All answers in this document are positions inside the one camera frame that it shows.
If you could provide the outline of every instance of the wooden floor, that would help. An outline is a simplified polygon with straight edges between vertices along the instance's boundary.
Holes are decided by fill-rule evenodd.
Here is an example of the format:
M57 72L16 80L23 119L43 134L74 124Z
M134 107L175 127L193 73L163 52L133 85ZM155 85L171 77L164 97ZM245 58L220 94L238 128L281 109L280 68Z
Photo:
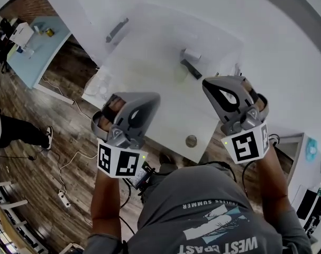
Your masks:
M84 51L67 42L43 78L59 86L67 97L78 102L85 114L91 116L97 108L83 101L80 96L86 82L95 74L95 68L96 65ZM43 81L41 85L51 88ZM34 156L37 153L35 161L0 158L0 181L10 180L14 183L7 188L10 200L15 202L27 199L29 202L17 209L18 214L27 220L51 252L59 252L70 242L85 246L90 233L89 207L97 172L96 158L89 160L77 155L71 164L61 170L67 197L73 203L71 208L64 207L58 198L58 191L62 189L59 168L67 164L76 151L90 157L96 154L97 141L91 132L89 119L80 114L75 104L71 106L36 89L28 89L12 71L0 74L0 109L4 115L27 120L43 130L50 125L54 128L52 150L49 152L38 153L40 148L22 141L13 141L6 149L0 149L0 155L7 156ZM218 127L207 148L209 161L229 163L241 184L243 166L233 164L220 142L222 137ZM148 163L154 167L159 165L159 150L166 151L151 140L146 141L143 149L150 153ZM180 155L172 155L180 167L192 164ZM288 174L291 163L288 160L284 163L283 168ZM260 212L257 182L253 165L246 172L245 183L254 209ZM127 187L121 181L122 202L127 198L127 194ZM134 230L141 209L137 191L132 189L132 197L122 208L121 217ZM124 223L122 230L123 239L131 237L132 234Z

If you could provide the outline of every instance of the person's leg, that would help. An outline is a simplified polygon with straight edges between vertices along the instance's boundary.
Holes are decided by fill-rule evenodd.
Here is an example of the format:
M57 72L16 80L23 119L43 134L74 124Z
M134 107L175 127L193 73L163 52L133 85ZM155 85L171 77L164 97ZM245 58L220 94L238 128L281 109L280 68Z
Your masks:
M148 188L142 194L142 202L145 203L155 188L166 178L166 176L177 170L178 167L168 156L164 154L159 155L160 168L158 174L152 174L148 181Z
M9 145L12 140L22 140L31 145L48 148L50 145L49 137L33 126L30 122L15 119L13 117L1 115L2 135L0 139L0 148Z

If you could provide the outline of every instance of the graphic print on shirt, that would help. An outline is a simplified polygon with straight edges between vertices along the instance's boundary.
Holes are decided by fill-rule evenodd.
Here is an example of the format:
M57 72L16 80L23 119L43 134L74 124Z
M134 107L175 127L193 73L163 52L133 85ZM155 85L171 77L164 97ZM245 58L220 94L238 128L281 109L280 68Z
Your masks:
M258 248L256 237L245 238L240 241L220 242L219 238L232 233L235 229L241 228L242 224L248 223L249 220L240 212L239 206L227 209L228 204L220 205L213 209L204 218L207 220L204 224L184 230L183 233L187 241L202 239L205 246L197 246L197 241L193 241L192 246L180 245L178 254L195 254L195 253L245 253Z

